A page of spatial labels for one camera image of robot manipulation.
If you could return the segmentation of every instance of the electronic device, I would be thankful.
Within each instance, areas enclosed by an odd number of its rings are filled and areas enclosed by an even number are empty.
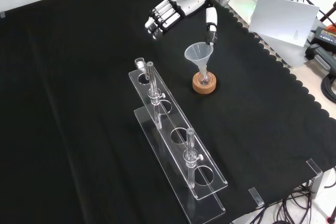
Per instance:
[[[314,38],[311,40],[312,44],[319,44],[326,51],[336,53],[336,33],[318,27],[315,32]]]
[[[332,89],[336,79],[336,59],[330,52],[327,52],[318,44],[310,45],[306,50],[306,55],[308,59],[315,58],[322,68],[329,72],[329,74],[322,80],[321,91],[328,100],[336,103],[336,94]]]

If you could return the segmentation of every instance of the funnel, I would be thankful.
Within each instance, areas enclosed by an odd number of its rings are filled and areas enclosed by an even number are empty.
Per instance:
[[[212,54],[214,48],[205,42],[198,42],[189,46],[184,52],[187,60],[190,60],[198,66],[200,74],[197,76],[197,82],[200,85],[208,85],[211,83],[212,76],[206,71],[206,64]]]

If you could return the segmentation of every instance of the test tube rack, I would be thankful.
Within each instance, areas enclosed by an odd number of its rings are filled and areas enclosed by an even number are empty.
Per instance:
[[[189,223],[225,213],[216,195],[228,183],[152,62],[135,60],[129,73],[144,106],[134,111]]]

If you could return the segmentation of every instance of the white paper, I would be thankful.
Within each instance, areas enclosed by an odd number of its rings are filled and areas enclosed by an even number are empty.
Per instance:
[[[318,11],[290,0],[258,0],[249,30],[303,47]]]

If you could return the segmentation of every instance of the plastic funnel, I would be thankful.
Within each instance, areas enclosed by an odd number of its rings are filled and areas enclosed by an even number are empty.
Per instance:
[[[198,42],[186,49],[184,57],[195,63],[199,68],[203,68],[206,66],[213,51],[213,46],[209,46],[205,42]]]

